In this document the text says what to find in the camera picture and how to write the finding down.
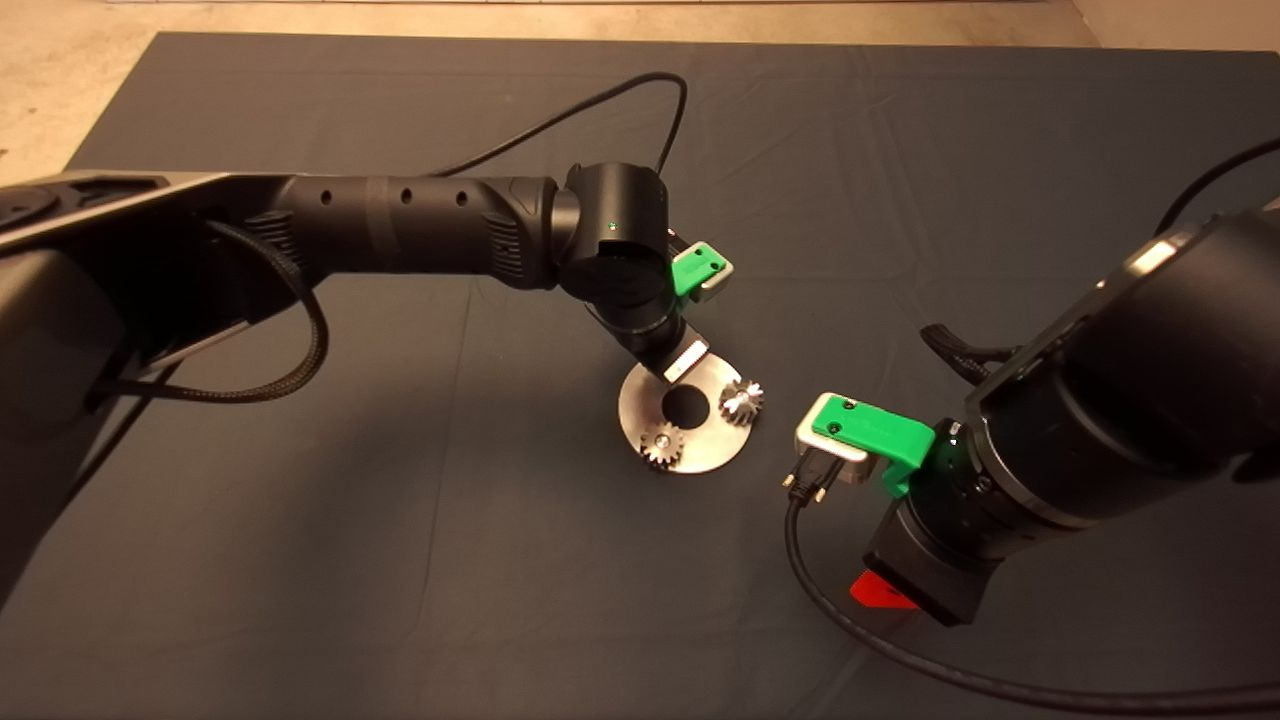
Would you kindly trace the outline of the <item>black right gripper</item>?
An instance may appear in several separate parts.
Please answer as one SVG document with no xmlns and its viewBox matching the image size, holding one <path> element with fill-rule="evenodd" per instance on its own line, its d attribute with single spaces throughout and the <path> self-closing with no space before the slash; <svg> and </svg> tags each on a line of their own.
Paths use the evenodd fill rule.
<svg viewBox="0 0 1280 720">
<path fill-rule="evenodd" d="M 865 609 L 927 612 L 945 626 L 974 623 L 1001 559 L 973 559 L 925 530 L 906 498 L 890 502 L 849 588 Z"/>
</svg>

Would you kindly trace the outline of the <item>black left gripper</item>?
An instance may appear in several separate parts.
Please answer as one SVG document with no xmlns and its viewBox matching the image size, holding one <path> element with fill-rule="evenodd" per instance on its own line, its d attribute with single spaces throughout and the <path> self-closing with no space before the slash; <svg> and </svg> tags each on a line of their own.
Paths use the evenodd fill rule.
<svg viewBox="0 0 1280 720">
<path fill-rule="evenodd" d="M 640 368 L 668 386 L 682 380 L 710 352 L 710 343 L 686 318 L 623 333 L 620 345 Z"/>
</svg>

